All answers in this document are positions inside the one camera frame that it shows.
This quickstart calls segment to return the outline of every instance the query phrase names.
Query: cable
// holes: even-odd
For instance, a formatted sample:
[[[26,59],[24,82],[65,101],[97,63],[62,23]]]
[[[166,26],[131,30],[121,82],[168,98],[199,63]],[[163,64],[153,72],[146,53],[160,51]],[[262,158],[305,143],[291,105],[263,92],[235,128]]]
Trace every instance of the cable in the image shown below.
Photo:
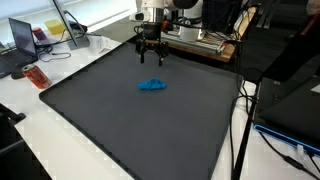
[[[234,147],[233,147],[233,136],[232,136],[232,115],[233,111],[236,106],[236,102],[239,98],[242,98],[244,96],[238,96],[235,99],[232,100],[231,108],[230,108],[230,119],[229,119],[229,133],[230,133],[230,149],[231,149],[231,179],[233,179],[233,174],[234,174]]]
[[[63,54],[66,54],[67,56],[66,57],[61,57],[61,58],[51,58],[49,60],[43,60],[41,59],[41,55],[44,55],[44,54],[39,54],[39,60],[42,61],[42,62],[50,62],[50,61],[53,61],[53,60],[60,60],[60,59],[66,59],[66,58],[69,58],[71,57],[71,54],[70,53],[51,53],[51,55],[63,55]]]
[[[62,35],[61,35],[61,38],[60,38],[60,40],[59,40],[58,42],[61,42],[61,41],[62,41],[65,32],[66,32],[66,29],[63,30]]]
[[[141,26],[134,26],[133,27],[133,30],[134,32],[138,35],[140,32],[139,32],[139,29],[141,28]]]
[[[319,169],[318,165],[316,164],[316,162],[314,162],[311,154],[309,154],[309,158],[310,158],[311,162],[313,163],[313,165],[317,168],[318,172],[320,173],[320,169]]]

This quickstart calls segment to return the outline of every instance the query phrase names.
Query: black mat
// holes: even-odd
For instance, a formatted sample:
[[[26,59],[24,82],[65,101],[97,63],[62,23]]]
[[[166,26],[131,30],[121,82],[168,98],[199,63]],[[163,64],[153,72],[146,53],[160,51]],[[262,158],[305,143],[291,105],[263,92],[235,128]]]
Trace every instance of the black mat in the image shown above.
[[[206,180],[227,132],[235,74],[123,44],[40,94],[136,179]],[[160,78],[167,88],[139,91]]]

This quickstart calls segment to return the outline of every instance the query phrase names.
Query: black cable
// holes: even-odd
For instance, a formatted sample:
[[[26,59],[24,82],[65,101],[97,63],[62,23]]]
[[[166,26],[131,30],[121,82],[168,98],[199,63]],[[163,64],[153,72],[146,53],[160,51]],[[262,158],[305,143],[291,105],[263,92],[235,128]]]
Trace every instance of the black cable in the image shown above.
[[[58,42],[61,42],[61,41],[62,41],[65,32],[66,32],[66,29],[63,30],[62,35],[61,35],[61,38],[60,38],[60,40],[59,40]]]
[[[320,173],[320,169],[319,169],[318,165],[316,164],[316,162],[314,162],[311,154],[309,154],[309,158],[310,158],[311,162],[313,163],[313,165],[317,168],[318,172]]]
[[[44,55],[44,54],[39,54],[39,60],[40,61],[42,61],[42,62],[50,62],[50,61],[53,61],[53,60],[61,60],[61,59],[66,59],[66,58],[69,58],[69,57],[71,57],[71,54],[70,53],[67,53],[67,52],[65,52],[65,53],[51,53],[51,55],[63,55],[63,54],[65,54],[65,55],[67,55],[66,57],[61,57],[61,58],[51,58],[51,59],[49,59],[49,60],[43,60],[43,59],[41,59],[41,55]]]
[[[42,52],[45,52],[45,53],[50,53],[51,51],[53,50],[52,46],[51,45],[42,45],[42,46],[38,46],[37,48],[37,54],[41,54]]]
[[[261,135],[261,137],[263,138],[263,140],[268,144],[268,146],[269,146],[274,152],[276,152],[279,156],[284,157],[283,154],[281,154],[278,150],[276,150],[276,148],[274,148],[274,147],[270,144],[270,142],[267,140],[267,138],[266,138],[261,132],[259,132],[259,134]]]
[[[230,108],[230,119],[229,119],[229,133],[230,133],[230,149],[231,149],[231,179],[233,179],[233,174],[234,174],[234,147],[233,147],[233,137],[232,137],[232,115],[233,111],[236,106],[236,102],[239,98],[242,98],[244,96],[238,96],[235,99],[232,100],[231,108]]]

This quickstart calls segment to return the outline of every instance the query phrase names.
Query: keyboard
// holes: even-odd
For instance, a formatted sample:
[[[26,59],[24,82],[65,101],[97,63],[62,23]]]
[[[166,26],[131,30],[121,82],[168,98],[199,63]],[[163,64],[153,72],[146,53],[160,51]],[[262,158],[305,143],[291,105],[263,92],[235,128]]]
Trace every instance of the keyboard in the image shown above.
[[[14,67],[21,62],[34,62],[32,56],[20,52],[19,50],[12,50],[8,53],[0,55],[0,78],[11,74]]]

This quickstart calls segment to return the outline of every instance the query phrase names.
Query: electronic device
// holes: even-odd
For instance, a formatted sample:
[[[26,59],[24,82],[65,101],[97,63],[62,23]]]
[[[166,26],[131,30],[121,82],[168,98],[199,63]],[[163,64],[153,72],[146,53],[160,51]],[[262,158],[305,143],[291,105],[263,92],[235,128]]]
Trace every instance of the electronic device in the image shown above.
[[[72,42],[68,42],[68,46],[69,46],[70,50],[89,47],[90,41],[89,41],[88,37],[86,36],[86,31],[83,29],[82,25],[80,25],[79,22],[68,11],[64,11],[62,9],[58,0],[52,0],[52,1],[55,5],[57,11],[59,12],[59,15],[60,15],[65,27],[67,28],[71,39],[72,39]],[[79,29],[82,32],[82,33],[80,33],[80,36],[78,36],[78,37],[75,36],[75,34],[73,32],[73,28],[71,28],[70,23],[69,23],[67,17],[65,16],[65,14],[69,14],[76,21],[76,24],[78,25]]]
[[[0,78],[10,75],[17,64],[31,64],[38,60],[31,25],[9,18],[16,49],[5,50],[0,55]]]
[[[161,30],[164,21],[164,9],[190,9],[198,0],[143,0],[141,12],[130,16],[130,20],[142,22],[142,36],[136,42],[136,53],[140,62],[144,63],[144,53],[148,50],[155,51],[159,56],[159,66],[164,58],[169,55],[168,42],[161,42]]]
[[[314,89],[320,77],[312,77],[291,93],[275,97],[272,91],[259,89],[259,97],[273,96],[271,106],[256,110],[254,129],[296,147],[301,145],[310,153],[320,156],[320,93]]]

